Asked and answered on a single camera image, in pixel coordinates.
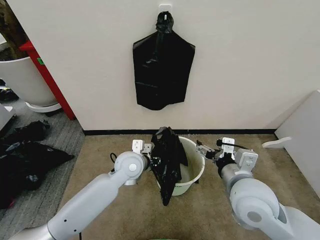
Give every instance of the white knob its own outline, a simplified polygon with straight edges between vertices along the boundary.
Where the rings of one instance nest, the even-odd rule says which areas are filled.
[[[136,169],[137,169],[137,165],[135,165],[134,163],[131,163],[131,164],[129,165],[129,170],[130,170],[131,172],[134,172]]]

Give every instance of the black cable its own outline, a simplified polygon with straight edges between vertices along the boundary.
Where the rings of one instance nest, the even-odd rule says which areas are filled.
[[[114,152],[112,152],[112,153],[110,153],[110,158],[111,158],[111,161],[112,161],[113,163],[115,163],[115,162],[116,162],[116,159],[117,159],[117,155],[116,155]]]
[[[222,142],[222,139],[218,139],[216,141],[216,145],[219,146],[219,147],[221,147],[222,145],[227,145],[227,146],[233,146],[233,147],[237,147],[237,148],[241,148],[241,149],[249,149],[249,148],[246,148],[246,147],[241,146],[241,145]]]

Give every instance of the plant pot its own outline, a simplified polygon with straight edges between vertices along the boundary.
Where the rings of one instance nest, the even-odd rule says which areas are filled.
[[[47,113],[61,108],[30,57],[0,61],[0,78],[34,112]]]

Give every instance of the red frame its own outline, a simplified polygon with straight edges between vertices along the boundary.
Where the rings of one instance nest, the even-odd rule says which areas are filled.
[[[53,95],[55,96],[55,98],[59,102],[59,104],[61,105],[61,107],[62,107],[63,111],[65,112],[65,114],[67,115],[67,117],[70,120],[76,119],[74,112],[72,111],[71,107],[69,106],[67,100],[65,99],[64,95],[60,91],[58,85],[56,84],[55,80],[51,76],[47,67],[44,64],[40,64],[40,62],[38,61],[38,58],[40,58],[40,56],[39,56],[37,50],[35,49],[35,47],[33,46],[32,42],[27,41],[25,44],[20,46],[19,49],[21,51],[26,51],[28,53],[32,62],[34,63],[34,65],[36,66],[36,68],[38,69],[40,74],[42,75],[46,84],[51,89]]]

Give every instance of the gray carpet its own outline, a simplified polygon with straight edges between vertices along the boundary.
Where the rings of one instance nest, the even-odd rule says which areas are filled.
[[[12,208],[0,210],[0,240],[7,240],[24,228],[44,224],[57,212],[85,136],[79,122],[70,121],[64,112],[47,117],[29,110],[22,100],[1,104],[13,106],[17,114],[8,124],[8,133],[33,121],[47,120],[50,132],[41,143],[75,155],[71,161],[52,169],[39,189],[22,192]]]

